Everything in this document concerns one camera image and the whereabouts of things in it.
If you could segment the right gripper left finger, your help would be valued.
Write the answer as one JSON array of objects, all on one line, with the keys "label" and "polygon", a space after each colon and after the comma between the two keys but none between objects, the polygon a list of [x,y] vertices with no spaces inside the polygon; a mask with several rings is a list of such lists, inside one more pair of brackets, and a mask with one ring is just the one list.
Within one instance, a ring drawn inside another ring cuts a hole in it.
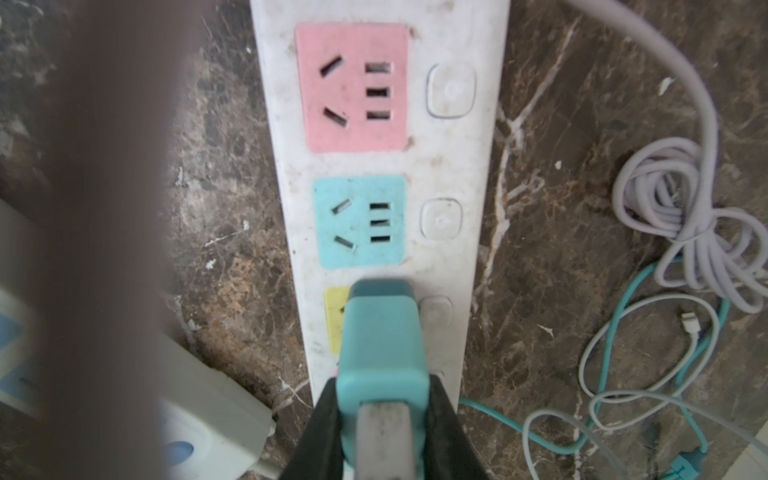
[{"label": "right gripper left finger", "polygon": [[341,425],[336,378],[331,378],[326,382],[294,455],[279,480],[342,480]]}]

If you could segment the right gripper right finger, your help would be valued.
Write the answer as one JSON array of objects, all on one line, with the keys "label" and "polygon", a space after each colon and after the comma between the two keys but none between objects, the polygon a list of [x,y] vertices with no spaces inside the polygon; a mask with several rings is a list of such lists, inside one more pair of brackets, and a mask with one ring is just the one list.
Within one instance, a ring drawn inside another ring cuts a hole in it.
[{"label": "right gripper right finger", "polygon": [[486,470],[462,429],[442,381],[436,375],[430,376],[425,432],[425,479],[488,479]]}]

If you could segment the short blue power strip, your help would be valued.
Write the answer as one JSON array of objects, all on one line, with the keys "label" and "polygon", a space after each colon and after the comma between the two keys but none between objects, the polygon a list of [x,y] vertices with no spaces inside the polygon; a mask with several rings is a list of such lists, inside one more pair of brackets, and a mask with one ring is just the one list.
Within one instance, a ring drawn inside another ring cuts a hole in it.
[{"label": "short blue power strip", "polygon": [[[1,401],[40,415],[38,312],[31,267],[34,225],[1,205]],[[272,412],[226,374],[167,335],[157,341],[164,369],[163,447],[173,479],[237,479],[259,462],[275,432]]]}]

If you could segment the teal charger cube front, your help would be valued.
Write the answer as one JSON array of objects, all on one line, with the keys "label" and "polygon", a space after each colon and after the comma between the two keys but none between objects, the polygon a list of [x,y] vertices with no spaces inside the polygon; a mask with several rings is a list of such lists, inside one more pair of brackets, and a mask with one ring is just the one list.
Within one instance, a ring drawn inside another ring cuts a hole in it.
[{"label": "teal charger cube front", "polygon": [[420,478],[429,390],[412,287],[405,280],[356,282],[336,378],[341,442],[355,478]]}]

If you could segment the long multicolour power strip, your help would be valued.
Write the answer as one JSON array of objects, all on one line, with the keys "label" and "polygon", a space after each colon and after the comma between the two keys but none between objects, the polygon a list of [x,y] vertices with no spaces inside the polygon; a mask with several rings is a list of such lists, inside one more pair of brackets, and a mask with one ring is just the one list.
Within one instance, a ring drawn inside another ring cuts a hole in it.
[{"label": "long multicolour power strip", "polygon": [[311,390],[337,372],[342,296],[412,286],[457,399],[510,5],[250,5]]}]

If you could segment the teal charger with white cable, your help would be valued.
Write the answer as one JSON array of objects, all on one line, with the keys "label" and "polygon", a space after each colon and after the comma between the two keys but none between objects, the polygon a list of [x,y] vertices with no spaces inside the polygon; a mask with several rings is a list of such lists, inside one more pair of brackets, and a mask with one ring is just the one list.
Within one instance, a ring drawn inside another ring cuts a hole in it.
[{"label": "teal charger with white cable", "polygon": [[746,441],[750,451],[767,453],[767,445],[745,429],[694,404],[684,405],[682,397],[714,356],[722,330],[722,315],[729,310],[722,303],[689,293],[659,293],[634,301],[626,293],[610,319],[588,340],[577,364],[577,399],[586,408],[565,413],[543,408],[529,414],[519,426],[523,457],[529,475],[537,479],[538,445],[558,456],[572,456],[577,462],[593,449],[611,467],[613,479],[635,479],[636,467],[629,468],[608,446],[609,435],[635,428],[646,416],[634,412],[630,419],[597,424],[596,398],[607,400],[620,391],[638,391],[644,400],[663,401],[687,423],[701,416]]}]

